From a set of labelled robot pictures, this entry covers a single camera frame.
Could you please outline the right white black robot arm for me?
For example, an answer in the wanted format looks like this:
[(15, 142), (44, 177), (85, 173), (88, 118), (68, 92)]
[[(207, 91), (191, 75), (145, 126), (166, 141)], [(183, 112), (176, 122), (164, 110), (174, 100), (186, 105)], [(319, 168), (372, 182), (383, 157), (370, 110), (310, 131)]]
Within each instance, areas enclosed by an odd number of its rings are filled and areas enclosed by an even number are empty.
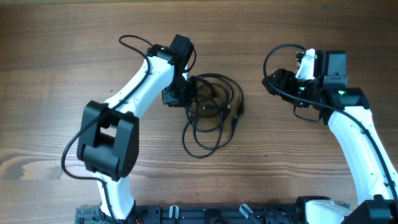
[(364, 91), (348, 87), (346, 52), (297, 48), (297, 71), (265, 73), (262, 84), (294, 108), (318, 110), (318, 120), (343, 151), (358, 199), (350, 210), (328, 197), (299, 197), (299, 222), (397, 223), (397, 171), (379, 139)]

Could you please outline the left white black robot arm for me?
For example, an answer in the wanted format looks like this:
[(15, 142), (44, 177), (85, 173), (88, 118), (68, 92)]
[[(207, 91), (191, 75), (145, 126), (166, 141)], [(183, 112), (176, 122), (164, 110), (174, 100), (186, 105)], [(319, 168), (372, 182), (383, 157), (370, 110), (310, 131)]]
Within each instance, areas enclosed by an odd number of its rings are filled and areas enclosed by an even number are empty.
[(129, 174), (139, 154), (139, 121), (157, 95), (169, 107), (192, 102), (195, 81), (187, 64), (195, 54), (194, 44), (182, 35), (169, 46), (152, 44), (139, 71), (119, 92), (85, 106), (76, 156), (97, 182), (101, 204), (78, 208), (76, 223), (138, 222)]

